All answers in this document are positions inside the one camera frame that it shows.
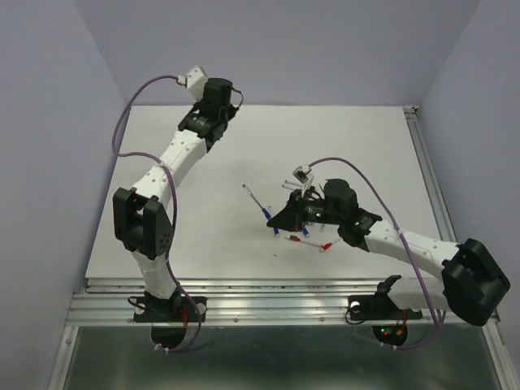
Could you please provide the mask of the red marker with end cap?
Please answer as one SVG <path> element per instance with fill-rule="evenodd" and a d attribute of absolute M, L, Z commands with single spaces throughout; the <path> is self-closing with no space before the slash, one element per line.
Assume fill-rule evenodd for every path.
<path fill-rule="evenodd" d="M 337 244 L 337 243 L 339 243 L 339 242 L 341 242 L 341 241 L 342 241 L 342 239 L 341 239 L 341 238 L 338 238 L 338 239 L 336 239 L 336 240 L 334 240 L 334 241 L 328 242 L 328 243 L 322 245 L 322 246 L 320 247 L 319 251 L 320 251 L 321 253 L 324 253 L 324 252 L 328 251 L 328 250 L 329 250 L 333 245 L 335 245 L 335 244 Z"/>

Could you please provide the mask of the blue gel pen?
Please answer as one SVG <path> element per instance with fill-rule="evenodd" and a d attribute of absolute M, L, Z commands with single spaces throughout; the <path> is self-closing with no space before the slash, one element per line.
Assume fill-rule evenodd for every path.
<path fill-rule="evenodd" d="M 253 199 L 253 201 L 255 202 L 255 204 L 259 207 L 259 209 L 261 210 L 261 212 L 264 214 L 264 216 L 266 217 L 267 220 L 270 220 L 271 219 L 271 214 L 269 212 L 269 210 L 263 206 L 263 204 L 257 199 L 257 197 L 254 195 L 254 193 L 252 192 L 252 190 L 249 188 L 249 186 L 247 184 L 242 184 L 242 188 L 249 194 L 249 196 Z"/>

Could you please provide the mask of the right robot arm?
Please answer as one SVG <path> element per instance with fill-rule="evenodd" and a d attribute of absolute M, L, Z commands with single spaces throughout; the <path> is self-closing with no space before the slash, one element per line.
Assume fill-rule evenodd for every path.
<path fill-rule="evenodd" d="M 347 245 L 405 262 L 420 275 L 391 275 L 371 295 L 354 296 L 355 321 L 397 319 L 402 312 L 441 310 L 482 327 L 510 289 L 509 279 L 478 240 L 435 240 L 399 230 L 362 209 L 345 180 L 331 179 L 323 192 L 293 190 L 285 207 L 267 225 L 300 232 L 307 223 L 333 225 Z"/>

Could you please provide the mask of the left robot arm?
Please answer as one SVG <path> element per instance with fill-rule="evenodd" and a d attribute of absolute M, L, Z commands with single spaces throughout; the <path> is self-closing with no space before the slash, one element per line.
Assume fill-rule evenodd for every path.
<path fill-rule="evenodd" d="M 219 141 L 238 109 L 231 103 L 235 88 L 223 78 L 185 81 L 195 103 L 180 121 L 161 156 L 145 154 L 154 165 L 131 188 L 118 188 L 112 197 L 117 240 L 136 259 L 152 297 L 153 311 L 171 320 L 180 313 L 178 282 L 171 274 L 169 253 L 176 230 L 176 217 L 167 214 L 177 204 L 176 189 L 190 169 Z"/>

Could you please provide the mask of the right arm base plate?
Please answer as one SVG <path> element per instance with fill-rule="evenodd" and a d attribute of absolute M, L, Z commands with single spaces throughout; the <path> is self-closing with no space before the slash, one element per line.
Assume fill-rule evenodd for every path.
<path fill-rule="evenodd" d="M 372 294 L 353 295 L 349 297 L 349 305 L 345 312 L 345 320 L 350 324 L 361 324 L 365 321 L 383 320 L 419 320 L 423 318 L 421 310 L 399 309 L 394 304 L 389 293 L 391 287 L 400 281 L 400 275 L 391 275 L 378 283 Z"/>

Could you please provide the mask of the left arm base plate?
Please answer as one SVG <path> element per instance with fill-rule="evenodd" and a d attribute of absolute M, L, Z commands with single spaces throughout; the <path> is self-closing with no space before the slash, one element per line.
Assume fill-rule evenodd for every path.
<path fill-rule="evenodd" d="M 159 299 L 148 293 L 141 296 L 130 296 L 128 304 L 134 309 L 133 321 L 136 323 L 197 323 L 206 320 L 205 297 L 194 297 L 198 306 L 197 313 L 186 296 L 175 292 L 169 299 Z"/>

